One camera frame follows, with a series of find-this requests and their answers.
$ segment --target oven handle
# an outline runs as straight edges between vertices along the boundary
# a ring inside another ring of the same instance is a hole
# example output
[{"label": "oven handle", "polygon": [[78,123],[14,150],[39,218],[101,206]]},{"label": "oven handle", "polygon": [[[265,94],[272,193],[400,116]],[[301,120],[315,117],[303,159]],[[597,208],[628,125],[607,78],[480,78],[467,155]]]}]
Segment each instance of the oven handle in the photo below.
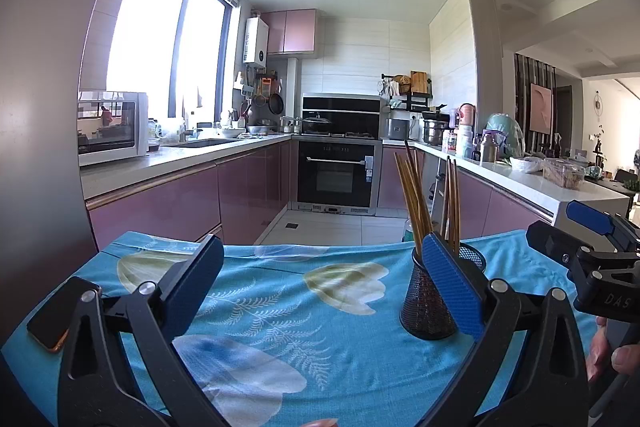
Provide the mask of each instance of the oven handle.
[{"label": "oven handle", "polygon": [[344,161],[344,160],[320,160],[318,158],[309,158],[309,156],[306,157],[306,161],[308,162],[322,162],[322,163],[349,163],[352,165],[364,165],[365,162],[364,160],[360,160],[359,162],[348,162],[348,161]]}]

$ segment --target blue tablecloth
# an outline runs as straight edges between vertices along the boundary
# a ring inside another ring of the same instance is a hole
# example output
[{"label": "blue tablecloth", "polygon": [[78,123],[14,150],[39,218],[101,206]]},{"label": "blue tablecloth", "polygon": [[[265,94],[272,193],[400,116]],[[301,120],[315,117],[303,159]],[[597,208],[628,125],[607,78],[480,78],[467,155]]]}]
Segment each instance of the blue tablecloth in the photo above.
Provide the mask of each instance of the blue tablecloth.
[{"label": "blue tablecloth", "polygon": [[[487,259],[485,275],[518,291],[575,288],[566,271],[531,250],[523,231],[468,241]],[[234,427],[296,427],[337,418],[340,427],[413,426],[472,345],[456,333],[412,337],[399,311],[413,243],[369,247],[225,247],[225,262],[188,334],[174,346],[204,393]],[[76,272],[104,295],[159,280],[197,244],[128,232]],[[44,351],[25,318],[2,347],[24,390],[56,425],[61,355]],[[576,313],[585,349],[594,318]],[[502,396],[524,335],[517,333],[482,409]],[[135,343],[124,344],[147,402],[164,410]]]}]

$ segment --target microwave oven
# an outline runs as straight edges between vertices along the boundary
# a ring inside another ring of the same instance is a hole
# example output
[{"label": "microwave oven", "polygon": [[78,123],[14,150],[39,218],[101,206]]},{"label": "microwave oven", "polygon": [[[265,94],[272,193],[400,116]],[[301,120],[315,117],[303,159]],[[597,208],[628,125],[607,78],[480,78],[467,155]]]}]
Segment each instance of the microwave oven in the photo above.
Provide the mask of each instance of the microwave oven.
[{"label": "microwave oven", "polygon": [[80,166],[144,156],[148,150],[145,92],[78,92]]}]

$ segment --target screw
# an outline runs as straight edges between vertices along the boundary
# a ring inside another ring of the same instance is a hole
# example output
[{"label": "screw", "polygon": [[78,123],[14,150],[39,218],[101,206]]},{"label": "screw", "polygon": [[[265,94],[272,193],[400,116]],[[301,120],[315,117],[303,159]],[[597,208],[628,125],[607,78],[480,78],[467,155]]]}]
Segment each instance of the screw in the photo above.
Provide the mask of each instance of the screw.
[{"label": "screw", "polygon": [[553,288],[551,290],[551,296],[557,301],[563,301],[566,297],[566,293],[564,293],[560,288]]},{"label": "screw", "polygon": [[498,293],[505,293],[509,289],[509,285],[502,279],[491,281],[491,289]]},{"label": "screw", "polygon": [[156,289],[156,283],[147,281],[147,282],[143,282],[140,285],[140,287],[138,288],[138,291],[142,293],[142,295],[149,295],[149,293],[153,293],[155,289]]},{"label": "screw", "polygon": [[82,294],[80,299],[82,302],[91,302],[92,300],[95,299],[95,291],[87,290]]}]

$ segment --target mesh pen holder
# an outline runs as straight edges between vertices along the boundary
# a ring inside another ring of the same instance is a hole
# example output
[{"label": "mesh pen holder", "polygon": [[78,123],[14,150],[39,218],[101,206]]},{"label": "mesh pen holder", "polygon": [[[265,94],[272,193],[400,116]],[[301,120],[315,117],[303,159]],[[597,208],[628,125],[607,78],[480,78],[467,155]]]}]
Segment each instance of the mesh pen holder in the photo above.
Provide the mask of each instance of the mesh pen holder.
[{"label": "mesh pen holder", "polygon": [[[460,244],[460,257],[473,261],[482,271],[486,267],[484,256],[464,243]],[[419,339],[444,339],[455,333],[458,327],[422,261],[416,258],[415,248],[412,259],[414,271],[400,311],[400,323],[405,330]]]}]

